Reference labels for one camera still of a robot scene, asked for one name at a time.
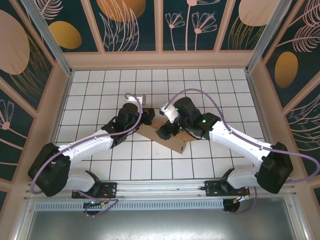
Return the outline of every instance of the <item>grid lines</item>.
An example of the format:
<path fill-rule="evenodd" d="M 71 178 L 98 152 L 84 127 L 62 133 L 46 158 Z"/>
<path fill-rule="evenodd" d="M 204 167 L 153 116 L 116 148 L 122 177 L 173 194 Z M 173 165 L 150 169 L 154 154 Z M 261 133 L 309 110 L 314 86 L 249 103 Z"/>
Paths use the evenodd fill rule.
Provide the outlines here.
<path fill-rule="evenodd" d="M 263 140 L 243 69 L 144 69 L 76 71 L 56 145 L 89 136 L 107 124 L 126 103 L 125 93 L 146 94 L 144 107 L 155 108 L 156 118 L 166 122 L 158 108 L 183 88 L 207 92 L 217 101 L 232 127 Z M 185 92 L 183 95 L 190 97 L 202 113 L 218 114 L 202 94 Z M 134 145 L 141 151 L 134 151 Z M 137 133 L 113 149 L 84 159 L 79 165 L 91 170 L 102 181 L 220 178 L 229 168 L 246 166 L 252 163 L 219 143 L 194 140 L 179 154 Z"/>

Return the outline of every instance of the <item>black grid line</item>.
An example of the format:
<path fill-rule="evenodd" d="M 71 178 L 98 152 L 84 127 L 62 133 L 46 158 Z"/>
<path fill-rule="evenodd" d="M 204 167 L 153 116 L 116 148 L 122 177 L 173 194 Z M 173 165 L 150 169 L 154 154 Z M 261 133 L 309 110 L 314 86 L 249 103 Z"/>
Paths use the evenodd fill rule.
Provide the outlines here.
<path fill-rule="evenodd" d="M 99 104 L 98 117 L 96 118 L 95 131 L 98 131 L 98 120 L 99 120 L 99 115 L 100 115 L 100 106 L 101 106 L 101 101 L 102 101 L 102 92 L 103 92 L 103 89 L 104 89 L 104 86 L 105 86 L 105 77 L 106 77 L 106 71 L 104 71 L 104 75 L 103 75 L 103 83 L 102 83 L 102 89 L 101 89 L 101 96 L 100 96 L 100 104 Z M 92 159 L 93 159 L 93 156 L 91 156 L 90 171 L 91 171 Z"/>
<path fill-rule="evenodd" d="M 136 95 L 136 90 L 137 90 L 137 70 L 135 70 L 135 77 L 134 77 L 135 83 L 134 83 L 134 95 Z M 132 137 L 132 143 L 131 143 L 131 164 L 130 164 L 130 180 L 132 176 L 132 156 L 134 154 L 134 136 L 131 135 Z"/>
<path fill-rule="evenodd" d="M 151 70 L 151 80 L 148 80 L 148 81 L 145 81 L 145 82 L 151 82 L 151 94 L 148 94 L 148 96 L 150 96 L 151 97 L 151 107 L 154 107 L 156 104 L 158 104 L 158 102 L 155 102 L 155 96 L 156 95 L 159 95 L 159 97 L 158 98 L 162 98 L 161 96 L 163 96 L 163 95 L 166 95 L 167 96 L 167 99 L 169 100 L 169 98 L 170 98 L 170 95 L 172 95 L 172 96 L 174 96 L 175 94 L 174 93 L 170 93 L 170 87 L 169 87 L 169 72 L 168 72 L 168 69 L 166 69 L 166 68 L 164 68 L 164 70 L 166 70 L 166 77 L 167 77 L 167 80 L 156 80 L 156 81 L 154 81 L 153 80 L 153 73 L 152 73 L 152 70 Z M 70 85 L 70 89 L 69 89 L 69 92 L 68 92 L 68 95 L 67 95 L 67 99 L 66 99 L 66 102 L 65 102 L 65 105 L 64 105 L 64 108 L 63 108 L 63 113 L 62 113 L 62 118 L 61 118 L 61 124 L 59 125 L 59 130 L 58 130 L 58 133 L 57 133 L 57 137 L 56 137 L 56 143 L 59 143 L 59 144 L 61 144 L 61 142 L 58 142 L 58 138 L 59 138 L 59 135 L 60 135 L 60 133 L 61 133 L 61 131 L 63 131 L 63 129 L 61 129 L 61 126 L 77 126 L 77 131 L 76 131 L 76 139 L 77 139 L 77 137 L 78 137 L 78 135 L 79 135 L 79 126 L 94 126 L 94 124 L 80 124 L 80 120 L 81 120 L 81 117 L 82 117 L 82 115 L 83 115 L 83 110 L 84 110 L 84 103 L 85 103 L 85 97 L 87 97 L 87 96 L 100 96 L 100 103 L 99 103 L 99 108 L 98 109 L 96 109 L 96 108 L 90 108 L 90 109 L 86 109 L 86 110 L 97 110 L 98 111 L 98 115 L 97 115 L 97 121 L 96 121 L 96 130 L 98 130 L 98 122 L 99 122 L 99 116 L 100 116 L 100 113 L 101 113 L 101 110 L 113 110 L 113 111 L 116 111 L 116 112 L 118 112 L 119 111 L 119 109 L 120 109 L 120 107 L 121 106 L 119 106 L 118 107 L 118 104 L 119 104 L 119 98 L 117 97 L 117 99 L 115 100 L 116 101 L 116 108 L 102 108 L 102 100 L 103 100 L 103 96 L 119 96 L 119 93 L 120 93 L 120 83 L 126 83 L 126 82 L 128 82 L 128 83 L 133 83 L 133 81 L 121 81 L 121 75 L 122 75 L 122 71 L 120 70 L 119 71 L 119 76 L 118 76 L 118 81 L 106 81 L 106 74 L 108 74 L 108 71 L 105 71 L 104 72 L 104 80 L 103 80 L 103 82 L 101 82 L 101 81 L 90 81 L 89 82 L 89 78 L 90 78 L 90 75 L 91 75 L 91 71 L 88 71 L 89 72 L 89 75 L 87 76 L 87 82 L 81 82 L 81 83 L 83 83 L 83 84 L 86 84 L 86 88 L 85 88 L 85 94 L 84 95 L 72 95 L 72 97 L 83 97 L 83 101 L 82 101 L 82 108 L 79 108 L 79 109 L 68 109 L 68 111 L 81 111 L 81 113 L 80 113 L 80 118 L 79 118 L 79 124 L 78 125 L 76 125 L 76 124 L 71 124 L 71 125 L 68 125 L 68 124 L 62 124 L 62 121 L 63 121 L 63 119 L 64 119 L 64 117 L 67 117 L 66 115 L 65 115 L 65 111 L 67 111 L 66 110 L 66 108 L 67 108 L 67 103 L 68 103 L 68 99 L 69 99 L 69 97 L 70 97 L 70 91 L 71 91 L 71 87 L 72 87 L 72 84 Z M 222 103 L 221 103 L 221 94 L 224 94 L 224 92 L 219 92 L 219 89 L 218 89 L 218 86 L 217 86 L 217 81 L 216 80 L 202 80 L 202 79 L 200 79 L 200 71 L 199 71 L 199 69 L 197 69 L 197 72 L 198 72 L 198 76 L 199 76 L 199 79 L 194 79 L 193 81 L 199 81 L 199 83 L 200 83 L 200 89 L 202 89 L 202 85 L 201 85 L 201 82 L 204 82 L 204 81 L 214 81 L 215 82 L 215 85 L 216 85 L 216 88 L 217 88 L 217 92 L 213 92 L 213 94 L 218 94 L 218 96 L 219 96 L 219 103 L 220 103 L 220 107 L 221 108 L 238 108 L 238 110 L 239 110 L 239 112 L 240 112 L 240 106 L 239 106 L 239 102 L 238 102 L 238 98 L 237 98 L 237 95 L 235 94 L 235 92 L 236 92 L 236 90 L 235 90 L 235 82 L 234 81 L 236 81 L 236 79 L 225 79 L 225 80 L 219 80 L 219 81 L 232 81 L 232 86 L 233 86 L 233 90 L 234 90 L 234 94 L 235 94 L 235 99 L 236 99 L 236 101 L 234 101 L 234 104 L 232 104 L 232 105 L 230 105 L 230 106 L 222 106 Z M 135 70 L 135 81 L 134 81 L 134 94 L 137 94 L 137 70 Z M 216 73 L 215 73 L 215 71 L 213 70 L 213 74 L 214 74 L 214 78 L 215 79 L 217 79 L 216 78 Z M 186 89 L 186 80 L 185 80 L 185 72 L 183 71 L 183 69 L 182 69 L 182 76 L 183 76 L 183 86 L 184 86 L 184 89 Z M 155 92 L 155 90 L 153 89 L 153 87 L 154 87 L 154 84 L 153 84 L 153 82 L 166 82 L 166 84 L 167 84 L 167 90 L 168 90 L 168 92 L 167 93 L 154 93 Z M 87 95 L 87 90 L 88 90 L 88 84 L 91 84 L 91 83 L 102 83 L 102 91 L 101 91 L 101 94 L 90 94 L 90 95 Z M 118 85 L 118 91 L 117 91 L 117 93 L 115 93 L 115 94 L 113 94 L 113 92 L 111 92 L 110 94 L 104 94 L 103 93 L 103 89 L 104 89 L 104 87 L 108 84 L 108 83 L 117 83 L 117 85 Z M 237 91 L 236 93 L 249 93 L 248 91 Z M 192 98 L 192 95 L 194 95 L 194 94 L 199 94 L 199 93 L 197 93 L 197 92 L 188 92 L 188 93 L 184 93 L 184 96 L 187 96 L 187 94 L 188 94 L 188 96 L 190 97 L 190 98 Z M 210 108 L 211 106 L 207 106 L 207 107 L 205 107 L 205 100 L 204 100 L 204 96 L 202 95 L 202 103 L 201 103 L 201 105 L 203 105 L 203 110 L 205 110 L 206 108 Z M 243 129 L 244 129 L 244 131 L 246 131 L 245 130 L 245 126 L 244 126 L 244 123 L 246 123 L 246 122 L 243 122 L 243 118 L 242 118 L 242 115 L 241 115 L 241 112 L 240 112 L 240 117 L 241 117 L 241 121 L 229 121 L 230 123 L 241 123 L 242 124 L 242 126 L 243 126 Z M 150 144 L 151 144 L 151 156 L 150 156 L 150 158 L 151 159 L 139 159 L 139 158 L 137 158 L 137 159 L 132 159 L 132 157 L 133 157 L 133 141 L 135 141 L 135 142 L 150 142 Z M 173 168 L 173 159 L 182 159 L 182 157 L 178 157 L 178 158 L 174 158 L 173 157 L 173 152 L 172 152 L 172 150 L 170 150 L 170 155 L 168 155 L 167 156 L 167 158 L 161 158 L 161 159 L 153 159 L 153 155 L 152 155 L 152 149 L 153 149 L 153 141 L 151 141 L 151 140 L 134 140 L 133 139 L 133 136 L 132 136 L 132 139 L 131 140 L 128 140 L 127 142 L 131 142 L 131 159 L 129 159 L 129 157 L 127 158 L 126 156 L 123 156 L 123 158 L 127 158 L 127 159 L 117 159 L 117 161 L 128 161 L 128 160 L 130 160 L 130 164 L 131 164 L 131 166 L 130 166 L 130 180 L 132 179 L 132 164 L 133 164 L 133 161 L 135 161 L 135 160 L 151 160 L 151 179 L 153 179 L 153 169 L 152 169 L 152 167 L 153 167 L 153 161 L 156 161 L 156 160 L 171 160 L 171 171 L 172 171 L 172 179 L 175 179 L 174 178 L 174 168 Z M 215 168 L 214 168 L 214 162 L 213 162 L 213 160 L 214 159 L 231 159 L 231 162 L 232 162 L 232 165 L 234 166 L 234 162 L 233 162 L 233 159 L 237 159 L 237 158 L 242 158 L 241 156 L 236 156 L 236 157 L 234 157 L 234 156 L 232 156 L 232 154 L 231 154 L 231 150 L 229 150 L 230 151 L 230 156 L 225 156 L 225 157 L 212 157 L 212 155 L 213 155 L 213 152 L 212 152 L 212 146 L 211 146 L 211 144 L 209 144 L 209 147 L 210 147 L 210 154 L 211 154 L 211 157 L 193 157 L 192 156 L 192 146 L 191 146 L 191 143 L 189 143 L 189 146 L 190 146 L 190 154 L 191 154 L 191 156 L 190 157 L 186 157 L 187 159 L 191 159 L 191 163 L 192 163 L 192 174 L 193 174 L 193 178 L 195 179 L 195 175 L 194 175 L 194 163 L 193 163 L 193 160 L 194 159 L 211 159 L 212 160 L 212 169 L 213 169 L 213 174 L 214 174 L 214 177 L 216 176 L 216 173 L 215 173 Z M 90 161 L 90 169 L 91 169 L 91 165 L 92 165 L 92 161 L 110 161 L 110 170 L 109 170 L 109 180 L 111 179 L 111 173 L 112 173 L 112 165 L 113 165 L 113 158 L 114 158 L 114 152 L 113 152 L 113 150 L 111 149 L 111 159 L 97 159 L 97 160 L 93 160 L 93 158 L 91 157 L 91 159 L 88 159 L 88 160 L 83 160 L 83 161 Z"/>
<path fill-rule="evenodd" d="M 118 85 L 118 96 L 119 96 L 119 91 L 120 91 L 120 79 L 121 79 L 121 70 L 120 70 L 120 75 L 119 75 L 119 85 Z M 117 97 L 116 99 L 116 105 L 118 106 L 118 102 L 119 102 L 119 97 Z M 112 150 L 112 153 L 111 153 L 111 163 L 110 163 L 110 173 L 109 173 L 109 180 L 111 179 L 111 170 L 112 170 L 112 161 L 113 161 L 113 155 L 114 155 L 114 150 Z"/>
<path fill-rule="evenodd" d="M 243 156 L 219 156 L 219 157 L 194 157 L 193 159 L 195 159 L 195 160 L 197 160 L 197 159 L 230 159 L 230 158 L 234 158 L 234 159 L 242 159 L 242 158 L 244 158 Z M 137 158 L 137 159 L 132 159 L 132 161 L 137 161 L 137 160 L 139 160 L 139 161 L 141 161 L 141 160 L 146 160 L 146 161 L 150 161 L 150 160 L 152 160 L 152 161 L 160 161 L 160 160 L 171 160 L 171 159 L 177 159 L 177 160 L 181 160 L 181 159 L 191 159 L 191 157 L 185 157 L 185 158 L 182 158 L 182 157 L 180 157 L 180 158 L 165 158 L 165 157 L 163 157 L 163 158 L 153 158 L 153 159 L 151 159 L 151 157 L 150 158 Z M 116 159 L 116 160 L 113 160 L 113 161 L 128 161 L 129 159 Z M 96 160 L 92 160 L 93 162 L 103 162 L 103 161 L 111 161 L 111 159 L 96 159 Z"/>
<path fill-rule="evenodd" d="M 87 88 L 88 88 L 88 83 L 89 83 L 90 73 L 91 73 L 91 71 L 89 72 L 89 75 L 88 75 L 88 82 L 86 83 L 86 87 L 85 87 L 85 91 L 86 91 L 86 92 L 87 92 Z M 84 104 L 85 104 L 85 97 L 83 98 L 83 102 L 82 102 L 82 108 L 81 108 L 81 113 L 80 113 L 80 118 L 79 118 L 78 129 L 76 130 L 75 141 L 77 140 L 77 137 L 78 137 L 78 131 L 79 131 L 79 126 L 80 126 L 80 121 L 81 121 L 81 116 L 82 116 L 82 112 L 83 112 Z"/>

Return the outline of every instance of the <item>small white object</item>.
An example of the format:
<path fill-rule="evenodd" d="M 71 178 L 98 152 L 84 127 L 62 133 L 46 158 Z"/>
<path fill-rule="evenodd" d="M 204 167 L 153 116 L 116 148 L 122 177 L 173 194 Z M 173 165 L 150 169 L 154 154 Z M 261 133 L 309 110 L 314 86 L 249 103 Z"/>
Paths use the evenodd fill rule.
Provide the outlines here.
<path fill-rule="evenodd" d="M 136 95 L 135 97 L 139 100 L 141 105 L 145 105 L 146 104 L 146 95 L 141 94 L 141 95 Z M 135 103 L 135 102 L 137 102 L 137 100 L 133 96 L 129 96 L 128 99 L 127 99 L 127 102 Z"/>
<path fill-rule="evenodd" d="M 160 112 L 164 113 L 164 115 L 166 115 L 167 118 L 169 119 L 170 123 L 173 124 L 175 119 L 177 117 L 179 117 L 180 115 L 179 115 L 178 111 L 176 110 L 176 108 L 171 104 L 165 109 L 167 104 L 168 104 L 167 102 L 164 103 L 162 105 L 162 107 L 160 107 L 159 110 L 160 110 Z"/>

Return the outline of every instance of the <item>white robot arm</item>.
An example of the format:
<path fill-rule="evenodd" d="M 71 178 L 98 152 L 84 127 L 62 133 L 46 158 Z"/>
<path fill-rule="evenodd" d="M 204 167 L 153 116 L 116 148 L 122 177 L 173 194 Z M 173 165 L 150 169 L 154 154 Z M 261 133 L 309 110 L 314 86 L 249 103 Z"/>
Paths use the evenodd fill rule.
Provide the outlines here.
<path fill-rule="evenodd" d="M 77 168 L 77 164 L 91 155 L 108 150 L 112 147 L 113 139 L 110 136 L 103 136 L 107 133 L 107 131 L 101 129 L 79 141 L 58 146 L 58 150 L 62 151 L 80 141 L 83 142 L 83 140 L 95 137 L 95 139 L 84 142 L 79 146 L 63 153 L 63 156 L 69 157 L 70 171 L 66 185 L 62 190 L 80 190 L 82 192 L 88 192 L 94 186 L 96 180 L 93 176 L 93 173 Z"/>
<path fill-rule="evenodd" d="M 160 138 L 168 140 L 179 131 L 193 133 L 194 136 L 205 138 L 236 151 L 252 162 L 252 167 L 229 169 L 221 179 L 220 187 L 225 191 L 243 187 L 260 186 L 270 193 L 278 193 L 285 183 L 293 166 L 286 154 L 274 153 L 267 149 L 287 150 L 281 143 L 272 145 L 254 139 L 233 127 L 226 128 L 221 119 L 212 114 L 201 114 L 188 97 L 176 101 L 174 105 L 160 108 L 160 113 L 168 117 L 168 121 L 157 130 Z"/>
<path fill-rule="evenodd" d="M 134 128 L 133 131 L 136 131 L 141 124 L 151 125 L 155 111 L 153 108 L 143 108 L 141 118 L 139 116 L 136 105 L 125 103 L 118 116 L 94 134 L 60 146 L 53 143 L 44 145 L 31 165 L 28 176 L 34 179 L 40 172 L 35 183 L 47 197 L 54 196 L 62 190 L 79 190 L 95 196 L 101 190 L 101 181 L 91 171 L 77 168 L 77 164 L 91 155 L 121 144 L 127 139 L 128 133 L 123 133 L 126 130 Z M 52 156 L 56 157 L 43 168 Z"/>

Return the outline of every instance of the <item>cable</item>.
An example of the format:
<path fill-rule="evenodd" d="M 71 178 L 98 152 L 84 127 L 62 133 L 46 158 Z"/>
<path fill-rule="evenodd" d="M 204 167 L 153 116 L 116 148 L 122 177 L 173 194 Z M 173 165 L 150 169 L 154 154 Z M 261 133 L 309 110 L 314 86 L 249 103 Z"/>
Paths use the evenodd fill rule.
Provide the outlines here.
<path fill-rule="evenodd" d="M 254 202 L 253 202 L 253 204 L 251 205 L 251 207 L 249 207 L 247 210 L 244 210 L 244 211 L 231 212 L 232 214 L 234 214 L 234 215 L 247 214 L 247 213 L 251 212 L 251 211 L 256 207 L 257 198 L 258 198 L 258 193 L 257 193 L 257 188 L 256 188 L 255 186 L 253 187 L 253 189 L 254 189 Z"/>
<path fill-rule="evenodd" d="M 101 201 L 101 199 L 96 198 L 96 197 L 89 196 L 89 195 L 85 194 L 85 193 L 82 192 L 82 191 L 76 190 L 76 192 L 77 192 L 78 194 L 80 194 L 80 195 L 88 198 L 88 199 L 92 199 L 92 200 L 99 201 L 99 202 Z M 113 208 L 113 207 L 119 202 L 119 199 L 116 199 L 116 198 L 115 198 L 115 199 L 109 199 L 108 201 L 104 202 L 104 204 L 108 204 L 108 203 L 110 203 L 110 202 L 114 202 L 114 203 L 111 204 L 110 206 L 108 206 L 106 209 L 101 210 L 100 212 L 98 212 L 98 213 L 95 214 L 95 215 L 90 215 L 90 214 L 88 214 L 88 208 L 89 208 L 89 207 L 92 207 L 92 206 L 90 206 L 90 205 L 86 206 L 86 208 L 84 209 L 84 213 L 85 213 L 85 215 L 86 215 L 87 217 L 89 217 L 89 218 L 99 217 L 99 216 L 101 216 L 101 215 L 103 215 L 103 214 L 106 214 L 106 213 L 109 211 L 109 209 Z"/>
<path fill-rule="evenodd" d="M 195 140 L 201 140 L 202 139 L 201 137 L 196 137 L 196 136 L 192 135 L 188 130 L 185 130 L 185 129 L 182 129 L 182 130 L 184 130 L 188 135 L 193 137 Z"/>
<path fill-rule="evenodd" d="M 102 138 L 102 137 L 110 137 L 110 136 L 122 135 L 122 134 L 129 133 L 130 131 L 132 131 L 133 129 L 135 129 L 135 127 L 139 124 L 139 122 L 140 122 L 140 120 L 141 120 L 141 116 L 142 116 L 142 112 L 143 112 L 143 110 L 142 110 L 142 105 L 141 105 L 139 99 L 138 99 L 136 96 L 134 96 L 133 94 L 131 94 L 131 93 L 126 93 L 126 94 L 124 95 L 124 97 L 125 97 L 126 99 L 128 99 L 128 95 L 131 96 L 131 97 L 134 97 L 134 99 L 137 101 L 138 106 L 139 106 L 139 117 L 138 117 L 136 123 L 135 123 L 131 128 L 129 128 L 129 129 L 125 130 L 125 131 L 115 132 L 115 133 L 106 133 L 106 134 L 100 135 L 99 137 L 92 136 L 92 137 L 89 137 L 89 138 L 87 138 L 87 139 L 81 140 L 81 141 L 79 141 L 79 142 L 77 142 L 77 143 L 75 143 L 75 144 L 73 144 L 73 145 L 71 145 L 71 146 L 69 146 L 69 147 L 67 147 L 67 148 L 65 148 L 65 149 L 57 152 L 56 154 L 54 154 L 52 157 L 50 157 L 50 158 L 40 167 L 39 171 L 35 174 L 35 176 L 34 176 L 34 178 L 33 178 L 33 180 L 32 180 L 31 186 L 30 186 L 30 191 L 31 191 L 32 194 L 35 194 L 35 195 L 36 195 L 36 194 L 41 194 L 41 193 L 42 193 L 42 191 L 38 191 L 38 192 L 35 191 L 36 181 L 37 181 L 39 175 L 41 174 L 41 172 L 45 169 L 45 167 L 46 167 L 49 163 L 51 163 L 51 162 L 52 162 L 56 157 L 58 157 L 59 155 L 65 153 L 65 152 L 67 152 L 67 151 L 69 151 L 69 150 L 71 150 L 71 149 L 74 149 L 75 147 L 77 147 L 77 146 L 79 146 L 79 145 L 81 145 L 81 144 L 84 144 L 84 143 L 86 143 L 86 142 L 89 142 L 89 141 L 91 141 L 91 140 L 94 140 L 94 139 L 97 140 L 97 139 Z"/>
<path fill-rule="evenodd" d="M 304 182 L 304 181 L 308 181 L 308 180 L 312 179 L 313 177 L 315 177 L 319 173 L 319 171 L 320 171 L 320 163 L 315 158 L 313 158 L 311 156 L 308 156 L 308 155 L 305 155 L 305 154 L 302 154 L 302 153 L 299 153 L 299 152 L 290 152 L 290 151 L 277 150 L 277 149 L 273 149 L 273 148 L 269 148 L 269 147 L 264 147 L 264 146 L 261 146 L 261 145 L 255 143 L 255 142 L 252 142 L 252 141 L 244 138 L 243 136 L 237 134 L 236 132 L 233 132 L 231 130 L 231 128 L 229 127 L 229 125 L 227 124 L 227 122 L 225 120 L 225 117 L 224 117 L 223 113 L 221 112 L 220 108 L 218 107 L 218 105 L 216 104 L 216 102 L 210 97 L 209 94 L 207 94 L 206 92 L 204 92 L 202 90 L 195 89 L 195 88 L 188 88 L 188 89 L 182 90 L 182 91 L 178 92 L 176 95 L 174 95 L 173 98 L 170 99 L 170 101 L 167 103 L 167 105 L 164 107 L 164 109 L 167 109 L 168 106 L 175 100 L 175 98 L 177 96 L 179 96 L 182 93 L 188 92 L 188 91 L 196 91 L 196 92 L 204 94 L 207 98 L 209 98 L 210 101 L 215 106 L 215 108 L 217 109 L 217 111 L 219 112 L 221 120 L 222 120 L 225 128 L 230 133 L 232 133 L 233 135 L 235 135 L 239 139 L 245 141 L 246 143 L 249 143 L 249 144 L 251 144 L 251 145 L 253 145 L 253 146 L 257 147 L 257 148 L 264 149 L 264 150 L 267 150 L 267 151 L 270 151 L 270 152 L 274 152 L 274 153 L 278 153 L 278 154 L 294 155 L 294 156 L 298 156 L 298 157 L 301 157 L 301 158 L 305 158 L 305 159 L 308 159 L 308 160 L 310 160 L 310 161 L 315 163 L 316 169 L 311 175 L 309 175 L 307 177 L 304 177 L 304 178 L 301 178 L 301 179 L 297 179 L 297 180 L 287 180 L 286 181 L 287 184 L 296 184 L 296 183 L 301 183 L 301 182 Z"/>
<path fill-rule="evenodd" d="M 131 128 L 129 128 L 129 129 L 125 130 L 125 131 L 115 132 L 115 133 L 106 133 L 106 134 L 100 135 L 99 137 L 92 136 L 92 137 L 89 137 L 89 138 L 87 138 L 87 139 L 81 140 L 81 141 L 79 141 L 79 142 L 77 142 L 77 143 L 69 146 L 68 148 L 65 148 L 65 149 L 59 151 L 58 153 L 54 154 L 52 157 L 50 157 L 50 158 L 40 167 L 39 171 L 35 174 L 35 176 L 34 176 L 34 178 L 33 178 L 33 180 L 32 180 L 31 186 L 30 186 L 30 191 L 31 191 L 32 194 L 37 195 L 37 194 L 41 194 L 41 193 L 42 193 L 42 191 L 37 191 L 37 192 L 35 191 L 36 181 L 37 181 L 39 175 L 41 174 L 41 172 L 45 169 L 45 167 L 46 167 L 49 163 L 51 163 L 51 162 L 52 162 L 56 157 L 58 157 L 59 155 L 65 153 L 65 152 L 67 152 L 67 151 L 69 151 L 69 150 L 71 150 L 71 149 L 73 149 L 73 148 L 75 148 L 75 147 L 77 147 L 77 146 L 79 146 L 79 145 L 81 145 L 81 144 L 84 144 L 84 143 L 86 143 L 86 142 L 88 142 L 88 141 L 91 141 L 91 140 L 94 140 L 94 139 L 97 140 L 97 139 L 102 138 L 102 137 L 110 137 L 110 136 L 117 136 L 117 135 L 126 134 L 126 133 L 129 133 L 130 131 L 132 131 L 133 129 L 135 129 L 135 127 L 139 124 L 139 122 L 140 122 L 140 120 L 141 120 L 143 109 L 142 109 L 142 105 L 141 105 L 139 99 L 138 99 L 136 96 L 134 96 L 134 95 L 131 94 L 131 93 L 126 93 L 126 94 L 124 95 L 124 97 L 125 97 L 126 99 L 128 99 L 128 96 L 134 97 L 134 99 L 135 99 L 135 100 L 137 101 L 137 103 L 138 103 L 138 107 L 139 107 L 139 117 L 138 117 L 136 123 L 135 123 Z M 91 197 L 91 196 L 85 194 L 84 192 L 82 192 L 82 191 L 80 191 L 80 190 L 77 190 L 76 192 L 78 192 L 79 194 L 81 194 L 82 196 L 84 196 L 84 197 L 86 197 L 86 198 L 88 198 L 88 199 L 92 199 L 92 200 L 95 200 L 95 201 L 101 201 L 101 199 L 98 199 L 98 198 L 95 198 L 95 197 Z M 103 214 L 103 213 L 106 213 L 110 208 L 112 208 L 115 204 L 117 204 L 118 201 L 119 201 L 118 199 L 111 199 L 111 200 L 109 200 L 107 203 L 109 203 L 109 202 L 115 202 L 115 203 L 113 203 L 112 205 L 110 205 L 106 210 L 97 213 L 95 216 L 99 216 L 99 215 L 101 215 L 101 214 Z"/>

